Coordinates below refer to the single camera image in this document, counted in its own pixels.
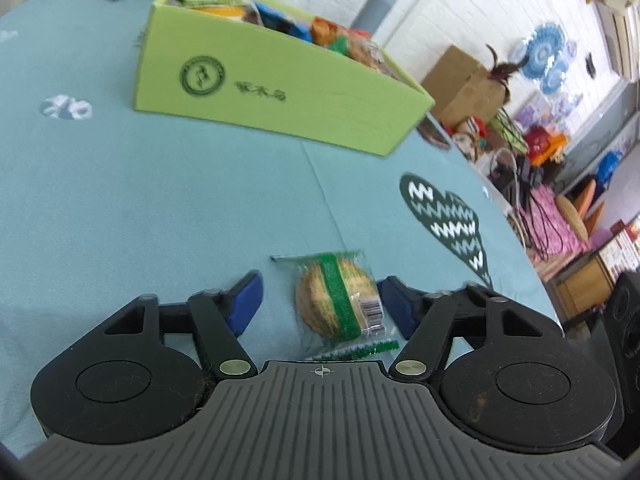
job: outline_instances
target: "barcode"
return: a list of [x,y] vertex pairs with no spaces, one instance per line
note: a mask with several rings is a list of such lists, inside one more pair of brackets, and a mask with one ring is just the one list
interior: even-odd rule
[[372,298],[360,298],[358,300],[360,310],[364,319],[367,321],[368,335],[379,335],[386,332],[383,323],[384,313],[382,312],[382,304],[380,298],[375,296]]

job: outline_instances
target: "light green storage box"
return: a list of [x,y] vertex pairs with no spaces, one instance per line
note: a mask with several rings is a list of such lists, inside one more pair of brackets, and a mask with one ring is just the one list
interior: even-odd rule
[[[433,106],[387,57],[398,82],[280,32],[169,0],[153,3],[136,110],[242,124],[388,155]],[[310,21],[279,0],[255,0]]]

